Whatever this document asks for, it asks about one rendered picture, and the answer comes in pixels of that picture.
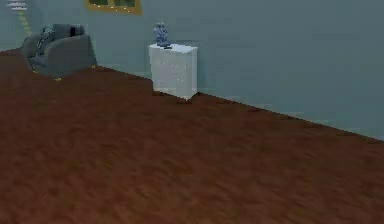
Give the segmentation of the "white chest of drawers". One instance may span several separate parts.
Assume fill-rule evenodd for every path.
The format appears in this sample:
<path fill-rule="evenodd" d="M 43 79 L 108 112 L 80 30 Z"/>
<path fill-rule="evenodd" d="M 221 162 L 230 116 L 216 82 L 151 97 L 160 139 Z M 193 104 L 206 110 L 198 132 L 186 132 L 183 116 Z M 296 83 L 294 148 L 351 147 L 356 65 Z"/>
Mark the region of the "white chest of drawers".
<path fill-rule="evenodd" d="M 149 46 L 153 89 L 189 100 L 197 93 L 198 48 L 172 44 L 165 49 Z"/>

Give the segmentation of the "grey blue cloth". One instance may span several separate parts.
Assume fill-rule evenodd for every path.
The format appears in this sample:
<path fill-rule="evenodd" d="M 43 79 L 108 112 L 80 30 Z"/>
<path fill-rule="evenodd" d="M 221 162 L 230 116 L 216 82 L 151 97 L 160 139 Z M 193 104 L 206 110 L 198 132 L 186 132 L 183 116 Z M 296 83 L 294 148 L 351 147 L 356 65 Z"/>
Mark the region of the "grey blue cloth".
<path fill-rule="evenodd" d="M 42 56 L 44 53 L 44 47 L 52 41 L 55 30 L 52 27 L 45 26 L 41 33 L 40 37 L 36 44 L 35 55 L 30 58 L 30 61 L 33 63 L 41 64 Z"/>

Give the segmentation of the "gold framed wall picture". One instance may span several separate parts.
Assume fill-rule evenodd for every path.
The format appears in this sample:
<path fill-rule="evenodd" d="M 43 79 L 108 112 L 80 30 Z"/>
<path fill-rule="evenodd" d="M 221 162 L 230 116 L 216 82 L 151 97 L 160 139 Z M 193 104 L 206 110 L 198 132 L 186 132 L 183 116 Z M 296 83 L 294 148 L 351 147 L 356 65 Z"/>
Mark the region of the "gold framed wall picture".
<path fill-rule="evenodd" d="M 88 10 L 141 15 L 140 0 L 85 0 Z"/>

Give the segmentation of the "blue grey statuette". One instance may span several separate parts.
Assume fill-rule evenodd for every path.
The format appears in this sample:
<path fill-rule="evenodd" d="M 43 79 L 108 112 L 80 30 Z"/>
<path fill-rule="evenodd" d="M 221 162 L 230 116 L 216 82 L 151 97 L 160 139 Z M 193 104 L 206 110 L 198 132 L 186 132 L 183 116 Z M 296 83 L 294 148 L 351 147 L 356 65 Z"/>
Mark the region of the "blue grey statuette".
<path fill-rule="evenodd" d="M 168 31 L 165 28 L 165 24 L 163 22 L 158 22 L 154 27 L 155 41 L 159 47 L 170 47 L 171 43 L 168 40 Z"/>

